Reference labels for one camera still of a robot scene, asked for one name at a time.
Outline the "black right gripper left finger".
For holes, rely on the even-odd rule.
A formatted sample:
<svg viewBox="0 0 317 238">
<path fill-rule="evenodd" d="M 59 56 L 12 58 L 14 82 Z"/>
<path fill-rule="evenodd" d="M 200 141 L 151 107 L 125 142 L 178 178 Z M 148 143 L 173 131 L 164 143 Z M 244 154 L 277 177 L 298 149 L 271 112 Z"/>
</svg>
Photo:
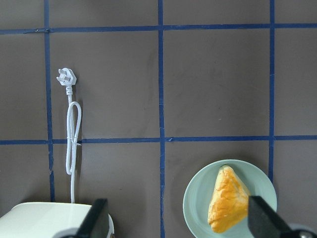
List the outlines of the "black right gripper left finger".
<svg viewBox="0 0 317 238">
<path fill-rule="evenodd" d="M 108 238 L 108 200 L 96 199 L 75 234 L 58 234 L 59 238 Z"/>
</svg>

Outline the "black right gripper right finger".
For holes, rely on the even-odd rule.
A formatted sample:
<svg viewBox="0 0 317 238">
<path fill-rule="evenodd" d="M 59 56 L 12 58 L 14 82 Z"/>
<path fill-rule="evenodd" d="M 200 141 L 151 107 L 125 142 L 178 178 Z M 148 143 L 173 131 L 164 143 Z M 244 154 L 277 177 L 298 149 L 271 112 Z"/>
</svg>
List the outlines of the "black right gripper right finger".
<svg viewBox="0 0 317 238">
<path fill-rule="evenodd" d="M 308 229 L 292 229 L 260 196 L 250 196 L 248 228 L 255 238 L 315 238 Z"/>
</svg>

